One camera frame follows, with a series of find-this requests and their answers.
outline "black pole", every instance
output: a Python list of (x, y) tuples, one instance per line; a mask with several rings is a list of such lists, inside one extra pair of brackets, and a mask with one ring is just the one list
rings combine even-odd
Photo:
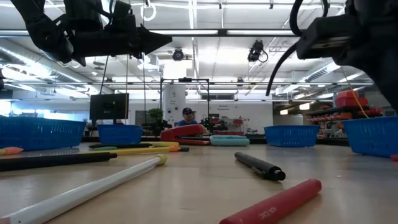
[(266, 161), (262, 161), (242, 152), (236, 152), (235, 158), (239, 162), (250, 167), (257, 175), (260, 175), (264, 179), (278, 181), (286, 178), (286, 175), (281, 168)]
[(163, 87), (163, 78), (160, 78), (160, 109), (162, 110), (162, 117), (164, 119), (163, 116), (163, 107), (162, 107), (162, 87)]
[(210, 81), (207, 79), (207, 118), (210, 121)]
[(41, 167), (64, 166), (72, 164), (83, 164), (89, 162), (103, 162), (118, 155), (115, 153), (89, 153), (89, 154), (72, 154), (62, 156), (37, 156), (22, 157), (15, 159), (0, 159), (0, 171), (12, 171), (22, 169), (33, 169)]

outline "black marker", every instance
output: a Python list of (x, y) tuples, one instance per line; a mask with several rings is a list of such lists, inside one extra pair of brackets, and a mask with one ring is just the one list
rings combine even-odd
[(281, 168), (266, 161), (262, 161), (242, 152), (236, 152), (235, 158), (239, 162), (250, 167), (254, 172), (256, 172), (256, 174), (260, 175), (264, 179), (278, 181), (286, 178), (286, 174)]
[(118, 155), (115, 153), (102, 152), (92, 154), (71, 154), (62, 156), (36, 156), (15, 159), (0, 159), (0, 171), (64, 166), (89, 162), (103, 162), (108, 161), (112, 158), (116, 158), (117, 156)]

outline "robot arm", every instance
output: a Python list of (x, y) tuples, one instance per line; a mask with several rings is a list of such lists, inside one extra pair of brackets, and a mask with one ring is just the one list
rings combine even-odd
[(297, 50), (299, 59), (332, 57), (337, 65), (356, 67), (398, 111), (398, 0), (347, 0), (345, 13), (316, 18), (282, 58)]
[[(101, 0), (64, 0), (66, 14), (54, 21), (44, 14), (45, 0), (11, 0), (26, 24), (33, 43), (49, 58), (86, 65), (85, 57), (129, 54), (140, 58), (172, 41), (166, 35), (136, 27), (131, 5), (116, 1), (114, 13), (103, 11)], [(111, 22), (103, 27), (100, 15)]]

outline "table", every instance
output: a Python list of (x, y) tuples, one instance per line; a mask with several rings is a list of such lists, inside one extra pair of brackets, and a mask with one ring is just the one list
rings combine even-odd
[[(88, 149), (88, 143), (80, 146)], [(30, 152), (68, 154), (79, 149)], [(287, 174), (282, 182), (259, 179), (234, 153), (269, 161)], [(119, 156), (108, 162), (0, 173), (0, 217), (114, 174), (154, 155)], [(398, 163), (353, 154), (348, 147), (280, 148), (191, 146), (169, 153), (164, 166), (105, 192), (49, 221), (62, 223), (210, 224), (307, 179), (321, 194), (281, 224), (384, 224), (396, 222)]]

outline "baseball cap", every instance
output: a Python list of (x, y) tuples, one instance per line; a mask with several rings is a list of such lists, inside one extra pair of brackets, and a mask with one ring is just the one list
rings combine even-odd
[(186, 114), (186, 113), (193, 113), (193, 111), (192, 111), (191, 108), (184, 108), (184, 109), (182, 110), (182, 114)]

